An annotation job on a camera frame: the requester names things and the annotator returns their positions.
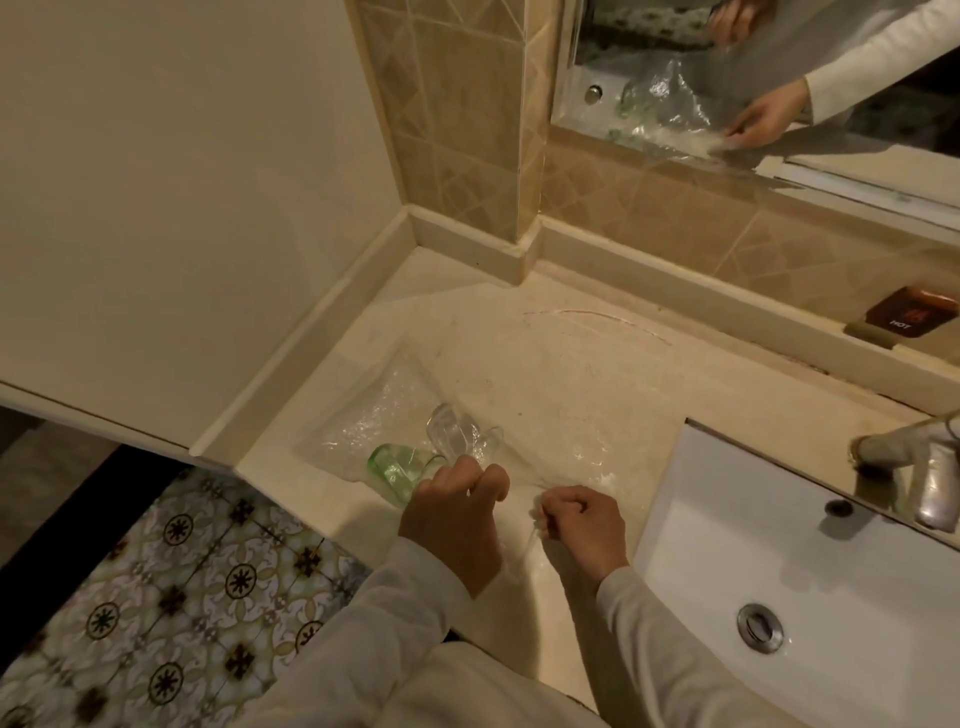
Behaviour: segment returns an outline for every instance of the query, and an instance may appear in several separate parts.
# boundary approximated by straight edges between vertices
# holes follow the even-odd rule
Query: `tiled wall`
[[[560,0],[355,0],[408,200],[505,240],[536,217]]]
[[[540,209],[844,324],[904,285],[960,299],[960,248],[558,128]],[[960,365],[960,320],[902,343]]]
[[[907,284],[960,298],[960,249],[551,128],[560,0],[355,2],[416,205],[516,240],[539,204],[844,324]],[[960,365],[960,320],[903,344]]]

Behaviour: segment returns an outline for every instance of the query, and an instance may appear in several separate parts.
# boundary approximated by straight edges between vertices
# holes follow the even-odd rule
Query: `patterned floor tile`
[[[187,632],[151,639],[110,684],[107,725],[191,726],[227,682],[227,651]]]
[[[101,670],[70,670],[38,653],[20,657],[0,682],[3,728],[75,728],[101,712],[106,685]]]
[[[227,475],[185,469],[0,680],[0,728],[235,720],[367,570]]]
[[[87,579],[47,623],[42,650],[68,670],[91,670],[106,684],[156,615],[156,589],[139,575]]]
[[[186,610],[206,617],[220,630],[256,622],[286,595],[296,575],[280,569],[284,546],[268,534],[227,532],[187,586]]]

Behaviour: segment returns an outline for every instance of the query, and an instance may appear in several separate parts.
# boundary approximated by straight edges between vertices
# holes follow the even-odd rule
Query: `person's left hand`
[[[724,0],[710,15],[710,39],[720,48],[739,43],[776,12],[777,0]]]
[[[806,79],[797,79],[756,99],[724,130],[724,136],[736,149],[770,144],[783,136],[809,102]]]
[[[397,533],[440,559],[476,598],[503,566],[493,507],[510,492],[499,465],[485,471],[461,455],[452,468],[423,480],[400,518]]]

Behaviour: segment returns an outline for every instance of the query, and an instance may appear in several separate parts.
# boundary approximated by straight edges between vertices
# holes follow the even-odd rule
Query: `white sleeve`
[[[604,579],[597,606],[652,728],[804,725],[737,680],[630,567]]]
[[[960,45],[960,2],[926,0],[836,61],[806,74],[813,123],[835,116]]]
[[[234,728],[373,725],[391,693],[469,604],[466,587],[439,559],[397,539],[352,602]]]

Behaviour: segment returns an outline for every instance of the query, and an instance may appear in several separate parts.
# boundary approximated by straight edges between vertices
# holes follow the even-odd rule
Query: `white long-sleeve shirt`
[[[600,586],[652,728],[802,724],[750,692],[629,568]],[[236,728],[602,728],[600,716],[467,643],[442,643],[467,590],[442,562],[397,539],[349,606],[328,622]]]
[[[816,124],[960,45],[957,0],[780,0],[777,16],[730,51],[744,101],[801,77]]]

